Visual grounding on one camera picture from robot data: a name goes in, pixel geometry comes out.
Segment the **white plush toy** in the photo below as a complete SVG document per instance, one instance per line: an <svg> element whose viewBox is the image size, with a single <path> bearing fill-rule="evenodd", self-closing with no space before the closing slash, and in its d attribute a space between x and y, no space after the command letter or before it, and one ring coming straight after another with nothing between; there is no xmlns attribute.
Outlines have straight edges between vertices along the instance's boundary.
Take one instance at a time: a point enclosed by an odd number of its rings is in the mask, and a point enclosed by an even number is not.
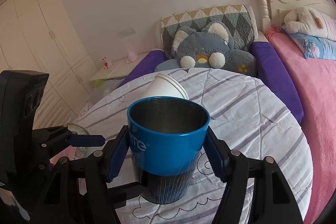
<svg viewBox="0 0 336 224"><path fill-rule="evenodd" d="M301 33L336 41L336 20L314 8L296 8L290 11L283 21L290 34Z"/></svg>

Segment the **cup rim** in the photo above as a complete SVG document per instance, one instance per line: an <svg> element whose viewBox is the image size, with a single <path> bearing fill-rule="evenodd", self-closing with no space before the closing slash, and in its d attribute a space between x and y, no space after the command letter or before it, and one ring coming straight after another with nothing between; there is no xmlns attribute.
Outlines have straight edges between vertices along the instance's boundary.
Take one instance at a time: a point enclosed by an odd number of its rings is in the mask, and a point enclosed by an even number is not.
<svg viewBox="0 0 336 224"><path fill-rule="evenodd" d="M157 75L155 75L154 79L156 77L162 78L162 79L168 81L169 83L171 83L179 91L179 93L182 95L182 97L184 99L189 100L189 96L188 96L187 92L185 91L185 89L180 85L180 83L178 83L170 75L166 75L166 74L163 74L163 73L158 73Z"/></svg>
<svg viewBox="0 0 336 224"><path fill-rule="evenodd" d="M137 104L137 103L140 103L142 101L145 101L145 100L150 100L150 99L154 99L154 98L173 98L175 100L182 100L182 101L187 101L191 104L194 104L194 105L197 105L198 107L202 108L202 110L205 112L205 114L208 116L207 118L207 121L205 123L204 126L194 130L194 131L190 131L190 132L185 132L185 133L174 133L174 134L171 134L171 133L165 133L165 132L159 132L159 131L154 131L154 130L151 130L151 129L148 129L148 128L145 128L141 125L139 125L137 122L135 122L132 118L131 118L131 115L130 115L130 110L131 108ZM174 136L186 136L186 135L192 135L192 134L196 134L198 133L200 130L206 130L209 126L209 122L210 122L210 114L209 112L201 105L193 102L193 101L190 101L190 100L187 100L187 99L184 99L184 98L178 98L178 97L171 97L171 96L152 96L152 97L146 97L146 98L142 98L142 99L139 99L135 102L133 102L127 109L127 119L130 120L133 124L135 124L138 128L142 129L142 130L146 130L152 134L156 134L156 135L161 135L161 136L171 136L172 138Z"/></svg>

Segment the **quilted pillow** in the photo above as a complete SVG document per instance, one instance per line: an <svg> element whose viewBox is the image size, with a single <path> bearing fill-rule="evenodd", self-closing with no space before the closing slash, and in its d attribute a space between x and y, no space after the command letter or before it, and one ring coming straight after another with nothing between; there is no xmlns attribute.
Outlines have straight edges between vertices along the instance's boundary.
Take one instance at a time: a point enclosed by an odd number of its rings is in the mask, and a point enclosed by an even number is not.
<svg viewBox="0 0 336 224"><path fill-rule="evenodd" d="M234 48L248 51L254 40L252 20L243 4L209 7L187 11L164 17L161 21L161 38L164 51L168 58L175 37L175 33L182 26L188 26L200 32L210 22L223 22L229 29Z"/></svg>
<svg viewBox="0 0 336 224"><path fill-rule="evenodd" d="M293 39L293 41L299 46L306 59L312 57L316 59L330 59L336 60L336 42L313 36L304 35L301 33L288 33L286 25L283 29Z"/></svg>

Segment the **wardrobe handle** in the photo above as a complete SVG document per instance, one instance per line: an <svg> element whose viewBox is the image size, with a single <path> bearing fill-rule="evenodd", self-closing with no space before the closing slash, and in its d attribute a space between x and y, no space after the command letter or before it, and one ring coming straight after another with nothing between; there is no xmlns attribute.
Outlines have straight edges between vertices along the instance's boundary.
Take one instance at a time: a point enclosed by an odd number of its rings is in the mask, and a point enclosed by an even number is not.
<svg viewBox="0 0 336 224"><path fill-rule="evenodd" d="M78 76L76 75L75 77L76 77L78 83L79 83L79 84L82 84L82 82L79 80Z"/></svg>

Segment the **plush toy ear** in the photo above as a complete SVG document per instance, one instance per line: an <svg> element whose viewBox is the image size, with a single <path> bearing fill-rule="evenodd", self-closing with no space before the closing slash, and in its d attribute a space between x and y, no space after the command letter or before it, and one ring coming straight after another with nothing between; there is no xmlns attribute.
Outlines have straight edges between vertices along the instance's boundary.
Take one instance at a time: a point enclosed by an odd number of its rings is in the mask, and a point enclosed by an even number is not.
<svg viewBox="0 0 336 224"><path fill-rule="evenodd" d="M219 24L218 22L214 22L213 24L211 24L208 29L208 32L220 36L222 39L226 41L226 43L229 41L229 35L226 29L223 27L223 25Z"/></svg>
<svg viewBox="0 0 336 224"><path fill-rule="evenodd" d="M182 41L184 41L189 35L184 32L183 30L178 30L175 34L175 38L173 41L173 45L172 45L172 50L176 53L177 52L177 48L179 47L179 45L181 44Z"/></svg>
<svg viewBox="0 0 336 224"><path fill-rule="evenodd" d="M288 22L297 22L299 20L298 16L297 16L297 10L294 9L292 11L290 11L284 18L283 18L283 22L284 24L287 24Z"/></svg>

